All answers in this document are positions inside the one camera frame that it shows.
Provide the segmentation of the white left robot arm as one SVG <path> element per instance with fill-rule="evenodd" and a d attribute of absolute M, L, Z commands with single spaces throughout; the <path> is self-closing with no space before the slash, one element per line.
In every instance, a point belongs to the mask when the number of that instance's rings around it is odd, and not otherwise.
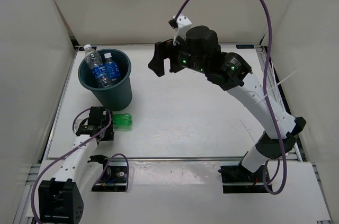
<path fill-rule="evenodd" d="M 75 141 L 69 152 L 50 163 L 38 176 L 42 178 L 47 170 L 63 161 L 59 170 L 48 180 L 35 183 L 38 190 L 39 209 L 31 208 L 37 223 L 79 223 L 84 213 L 81 195 L 83 173 L 88 161 L 101 141 L 113 140 L 113 113 L 104 107 L 91 107 L 88 117 L 79 125 L 72 124 Z"/>

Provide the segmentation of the small blue label water bottle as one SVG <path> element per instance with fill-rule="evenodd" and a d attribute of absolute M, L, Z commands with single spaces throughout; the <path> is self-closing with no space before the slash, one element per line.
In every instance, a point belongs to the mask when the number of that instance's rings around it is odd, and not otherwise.
<path fill-rule="evenodd" d="M 85 50 L 86 64 L 92 71 L 98 87 L 106 88 L 112 86 L 112 81 L 106 72 L 105 65 L 100 54 L 95 51 L 90 44 L 86 44 L 83 48 Z"/>

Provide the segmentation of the green plastic soda bottle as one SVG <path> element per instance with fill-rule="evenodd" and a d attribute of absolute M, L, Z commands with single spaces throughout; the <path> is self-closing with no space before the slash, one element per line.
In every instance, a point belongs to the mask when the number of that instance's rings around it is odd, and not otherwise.
<path fill-rule="evenodd" d="M 129 113 L 114 114 L 112 122 L 115 129 L 130 130 L 132 128 L 132 115 Z"/>

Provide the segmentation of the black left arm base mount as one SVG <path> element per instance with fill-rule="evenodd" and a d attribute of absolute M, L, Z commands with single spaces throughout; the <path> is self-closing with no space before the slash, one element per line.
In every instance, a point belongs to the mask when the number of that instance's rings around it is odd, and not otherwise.
<path fill-rule="evenodd" d="M 92 192 L 127 192 L 129 169 L 126 162 L 110 162 L 107 171 Z"/>

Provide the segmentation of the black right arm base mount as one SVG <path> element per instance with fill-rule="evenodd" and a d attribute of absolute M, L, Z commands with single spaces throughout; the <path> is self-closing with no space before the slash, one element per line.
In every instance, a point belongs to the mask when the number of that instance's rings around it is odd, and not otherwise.
<path fill-rule="evenodd" d="M 221 162 L 218 172 L 221 174 L 223 194 L 267 193 L 263 183 L 264 165 L 251 173 L 240 167 L 239 161 Z"/>

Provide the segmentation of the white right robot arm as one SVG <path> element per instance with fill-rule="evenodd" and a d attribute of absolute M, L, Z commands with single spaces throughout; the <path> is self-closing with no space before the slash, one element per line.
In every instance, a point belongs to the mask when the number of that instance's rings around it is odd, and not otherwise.
<path fill-rule="evenodd" d="M 185 39 L 155 43 L 154 56 L 148 67 L 158 77 L 165 74 L 165 59 L 170 60 L 171 73 L 184 68 L 203 73 L 209 82 L 240 101 L 264 128 L 258 142 L 239 164 L 241 180 L 251 181 L 267 160 L 282 156 L 278 137 L 282 138 L 285 151 L 294 147 L 296 136 L 306 125 L 305 119 L 293 117 L 274 99 L 267 105 L 263 87 L 251 66 L 241 55 L 223 52 L 215 31 L 206 26 L 195 26 L 188 30 Z"/>

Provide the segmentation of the blue label white cap bottle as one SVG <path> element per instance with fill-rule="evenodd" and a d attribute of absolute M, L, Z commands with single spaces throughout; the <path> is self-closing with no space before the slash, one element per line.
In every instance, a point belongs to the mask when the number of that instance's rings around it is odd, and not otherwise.
<path fill-rule="evenodd" d="M 118 83 L 121 80 L 121 74 L 120 74 L 118 64 L 112 58 L 111 53 L 105 53 L 104 58 L 105 58 L 105 62 L 104 62 L 105 69 L 106 69 L 106 72 L 107 72 L 110 80 L 114 84 Z"/>

